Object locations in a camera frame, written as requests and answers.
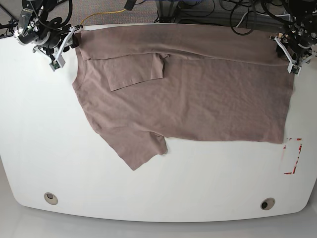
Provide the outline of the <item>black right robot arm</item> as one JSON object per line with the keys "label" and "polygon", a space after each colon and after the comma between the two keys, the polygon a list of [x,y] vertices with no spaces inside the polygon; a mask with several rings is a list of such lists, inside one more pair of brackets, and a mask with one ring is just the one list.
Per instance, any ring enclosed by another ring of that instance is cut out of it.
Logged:
{"label": "black right robot arm", "polygon": [[22,45],[33,44],[33,52],[53,57],[59,49],[67,52],[70,48],[79,46],[77,37],[71,33],[69,23],[73,2],[68,1],[68,15],[65,20],[56,17],[48,20],[49,13],[55,7],[64,3],[63,0],[23,0],[17,26],[14,28],[14,37]]}

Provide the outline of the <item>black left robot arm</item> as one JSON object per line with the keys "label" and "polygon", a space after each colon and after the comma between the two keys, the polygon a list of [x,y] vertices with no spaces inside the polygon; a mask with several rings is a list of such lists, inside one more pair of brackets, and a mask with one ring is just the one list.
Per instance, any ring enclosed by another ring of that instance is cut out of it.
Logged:
{"label": "black left robot arm", "polygon": [[299,61],[310,55],[317,43],[317,2],[315,0],[282,0],[290,21],[284,23],[284,38],[293,52],[292,58]]}

